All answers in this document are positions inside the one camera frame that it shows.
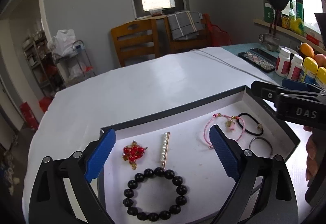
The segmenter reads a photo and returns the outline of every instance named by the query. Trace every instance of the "white tablecloth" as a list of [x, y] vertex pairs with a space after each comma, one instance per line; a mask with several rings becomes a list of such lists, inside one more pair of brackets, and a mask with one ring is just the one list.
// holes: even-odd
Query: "white tablecloth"
[[[262, 71], [222, 48], [203, 49], [224, 61], [272, 81]], [[33, 183], [43, 157], [69, 157], [99, 138], [100, 128], [161, 112], [220, 92], [247, 85], [257, 78], [230, 68], [199, 51], [167, 55], [119, 68], [60, 91], [35, 133], [28, 155], [23, 212], [28, 207]], [[287, 161], [296, 191], [299, 219], [307, 215], [304, 200], [305, 144], [309, 133], [294, 126], [301, 143]]]

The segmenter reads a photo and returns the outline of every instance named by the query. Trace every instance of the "white bottle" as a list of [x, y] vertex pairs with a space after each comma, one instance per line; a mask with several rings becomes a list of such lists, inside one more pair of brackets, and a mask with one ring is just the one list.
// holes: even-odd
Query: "white bottle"
[[276, 62], [275, 72], [281, 77], [285, 77], [290, 69], [290, 55], [291, 52], [285, 48], [281, 48], [281, 53], [278, 55]]
[[291, 61], [291, 68], [287, 76], [288, 79], [293, 81], [297, 81], [299, 79], [303, 61], [304, 61], [303, 58], [300, 57], [299, 55], [295, 54], [293, 56], [293, 59]]

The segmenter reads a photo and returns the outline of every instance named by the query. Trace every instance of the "metal screw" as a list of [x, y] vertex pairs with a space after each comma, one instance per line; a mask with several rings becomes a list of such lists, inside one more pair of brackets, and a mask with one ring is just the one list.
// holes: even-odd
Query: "metal screw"
[[275, 155], [275, 159], [277, 161], [283, 161], [283, 157], [281, 155]]
[[252, 156], [252, 152], [250, 150], [244, 150], [244, 155], [246, 155], [247, 157]]
[[81, 151], [76, 151], [74, 152], [74, 154], [72, 155], [74, 158], [80, 158], [82, 155], [82, 152]]
[[50, 160], [51, 160], [51, 157], [46, 156], [46, 157], [44, 157], [43, 162], [48, 163]]

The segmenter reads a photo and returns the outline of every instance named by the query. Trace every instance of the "red beaded brooch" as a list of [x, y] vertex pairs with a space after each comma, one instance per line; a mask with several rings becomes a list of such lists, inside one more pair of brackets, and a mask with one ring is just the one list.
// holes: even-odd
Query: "red beaded brooch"
[[122, 158], [123, 160], [129, 160], [133, 170], [136, 170], [137, 163], [136, 160], [141, 158], [145, 154], [146, 148], [143, 148], [137, 144], [136, 141], [133, 141], [131, 145], [128, 145], [123, 148]]

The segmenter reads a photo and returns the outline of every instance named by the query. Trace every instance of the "pink bracelet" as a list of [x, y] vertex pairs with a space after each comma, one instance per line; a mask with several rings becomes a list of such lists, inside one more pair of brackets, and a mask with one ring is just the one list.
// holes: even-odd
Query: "pink bracelet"
[[[206, 126], [204, 128], [204, 139], [205, 139], [206, 143], [209, 145], [209, 149], [212, 149], [213, 146], [212, 146], [211, 142], [206, 138], [206, 129], [207, 129], [208, 125], [213, 121], [214, 118], [217, 118], [217, 117], [220, 117], [220, 116], [223, 116], [223, 117], [226, 117], [226, 118], [230, 118], [231, 120], [233, 120], [233, 119], [240, 119], [242, 121], [243, 128], [242, 128], [242, 131], [241, 131], [240, 136], [237, 138], [236, 141], [238, 141], [239, 139], [241, 139], [243, 133], [245, 132], [244, 130], [245, 130], [245, 125], [246, 124], [245, 124], [245, 121], [243, 120], [243, 118], [238, 117], [238, 116], [228, 116], [228, 115], [224, 115], [224, 114], [221, 114], [221, 113], [213, 114], [213, 117], [211, 118], [210, 121], [208, 121], [208, 123], [206, 124]], [[232, 124], [230, 125], [230, 129], [231, 130], [234, 130], [234, 127], [233, 126], [234, 126], [234, 124], [233, 125]]]

